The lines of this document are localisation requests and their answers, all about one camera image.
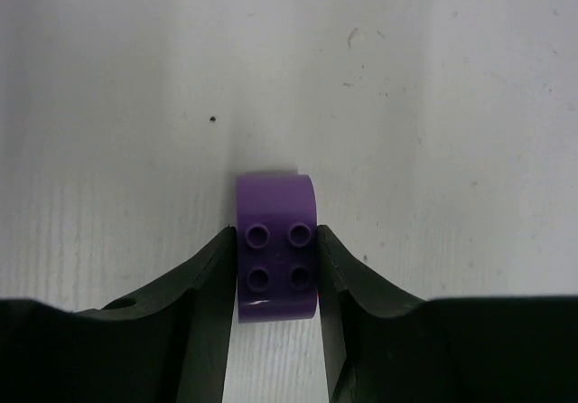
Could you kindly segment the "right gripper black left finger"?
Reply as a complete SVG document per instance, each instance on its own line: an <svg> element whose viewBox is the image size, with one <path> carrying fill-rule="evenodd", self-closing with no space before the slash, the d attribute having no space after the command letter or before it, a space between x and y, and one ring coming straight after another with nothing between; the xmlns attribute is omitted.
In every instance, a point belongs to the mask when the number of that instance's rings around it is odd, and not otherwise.
<svg viewBox="0 0 578 403"><path fill-rule="evenodd" d="M223 229L192 258L100 309L1 303L4 402L219 402L236 290Z"/></svg>

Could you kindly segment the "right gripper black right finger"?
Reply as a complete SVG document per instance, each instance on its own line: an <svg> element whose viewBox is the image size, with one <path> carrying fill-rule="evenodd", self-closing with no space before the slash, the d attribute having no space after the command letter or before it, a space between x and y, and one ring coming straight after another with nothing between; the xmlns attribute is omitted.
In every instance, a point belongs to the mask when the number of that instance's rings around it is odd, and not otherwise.
<svg viewBox="0 0 578 403"><path fill-rule="evenodd" d="M320 313L333 402L574 402L577 300L425 301L317 231Z"/></svg>

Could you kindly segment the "purple rounded lego brick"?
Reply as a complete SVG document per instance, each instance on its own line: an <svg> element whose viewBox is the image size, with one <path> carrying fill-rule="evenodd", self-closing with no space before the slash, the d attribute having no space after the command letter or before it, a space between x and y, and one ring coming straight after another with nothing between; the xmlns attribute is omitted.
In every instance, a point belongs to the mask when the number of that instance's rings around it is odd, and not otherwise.
<svg viewBox="0 0 578 403"><path fill-rule="evenodd" d="M312 180L295 173L236 179L238 320L306 320L318 302L317 206Z"/></svg>

